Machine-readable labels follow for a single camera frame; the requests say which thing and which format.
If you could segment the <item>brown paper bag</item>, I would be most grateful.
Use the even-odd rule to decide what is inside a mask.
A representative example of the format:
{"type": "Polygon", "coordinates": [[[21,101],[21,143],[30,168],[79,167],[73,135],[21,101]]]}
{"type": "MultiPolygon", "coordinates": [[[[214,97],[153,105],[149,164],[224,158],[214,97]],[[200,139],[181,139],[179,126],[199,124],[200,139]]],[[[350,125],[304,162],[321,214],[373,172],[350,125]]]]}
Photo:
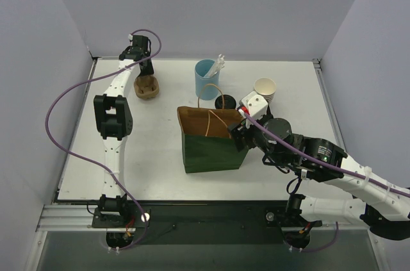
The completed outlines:
{"type": "Polygon", "coordinates": [[[177,117],[187,174],[237,170],[241,167],[248,149],[237,150],[228,127],[239,124],[242,116],[235,109],[226,108],[224,95],[221,109],[180,106],[177,117]]]}

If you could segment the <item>black plastic cup lid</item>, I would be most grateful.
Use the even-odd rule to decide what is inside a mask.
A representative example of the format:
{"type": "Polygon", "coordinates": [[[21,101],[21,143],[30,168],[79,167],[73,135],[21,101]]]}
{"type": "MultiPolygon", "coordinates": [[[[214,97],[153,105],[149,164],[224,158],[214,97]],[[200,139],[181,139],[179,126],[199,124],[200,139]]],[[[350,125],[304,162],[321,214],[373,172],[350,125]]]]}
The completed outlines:
{"type": "Polygon", "coordinates": [[[227,109],[234,110],[236,109],[236,100],[231,95],[220,95],[215,99],[215,108],[216,109],[227,109]]]}

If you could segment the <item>pulp cup carrier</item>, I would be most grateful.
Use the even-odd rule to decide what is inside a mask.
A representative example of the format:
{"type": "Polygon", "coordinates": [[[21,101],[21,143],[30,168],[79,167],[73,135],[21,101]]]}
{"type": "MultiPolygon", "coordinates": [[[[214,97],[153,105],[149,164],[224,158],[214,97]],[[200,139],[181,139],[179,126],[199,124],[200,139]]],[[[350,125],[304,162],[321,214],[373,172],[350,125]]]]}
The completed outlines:
{"type": "Polygon", "coordinates": [[[138,76],[134,81],[137,95],[152,94],[159,91],[159,83],[155,76],[138,76]]]}

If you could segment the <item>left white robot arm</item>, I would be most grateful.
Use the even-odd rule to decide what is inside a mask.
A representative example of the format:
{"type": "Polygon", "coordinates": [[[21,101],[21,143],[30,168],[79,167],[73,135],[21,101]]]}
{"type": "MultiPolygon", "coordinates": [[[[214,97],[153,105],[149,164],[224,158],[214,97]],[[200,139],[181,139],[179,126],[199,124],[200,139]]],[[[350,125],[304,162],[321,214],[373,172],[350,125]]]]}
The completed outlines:
{"type": "Polygon", "coordinates": [[[130,210],[127,195],[119,185],[124,181],[124,151],[127,136],[133,128],[131,110],[125,97],[127,82],[134,69],[131,63],[148,57],[151,41],[143,35],[129,35],[130,46],[119,56],[118,70],[109,87],[102,95],[94,97],[96,126],[104,145],[104,173],[102,195],[99,199],[100,217],[117,227],[129,222],[130,210]]]}

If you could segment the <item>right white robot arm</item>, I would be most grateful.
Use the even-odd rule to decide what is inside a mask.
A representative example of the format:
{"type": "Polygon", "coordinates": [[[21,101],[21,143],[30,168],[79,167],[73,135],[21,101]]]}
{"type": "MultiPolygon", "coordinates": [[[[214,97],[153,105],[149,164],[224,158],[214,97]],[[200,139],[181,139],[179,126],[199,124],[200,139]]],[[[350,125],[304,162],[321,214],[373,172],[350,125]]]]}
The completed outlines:
{"type": "Polygon", "coordinates": [[[243,120],[229,126],[228,132],[239,151],[260,149],[264,165],[294,172],[298,184],[313,180],[351,194],[349,199],[319,199],[289,191],[280,222],[342,222],[364,226],[388,240],[409,238],[409,189],[377,176],[341,147],[325,139],[295,134],[287,120],[272,116],[256,124],[243,120]]]}

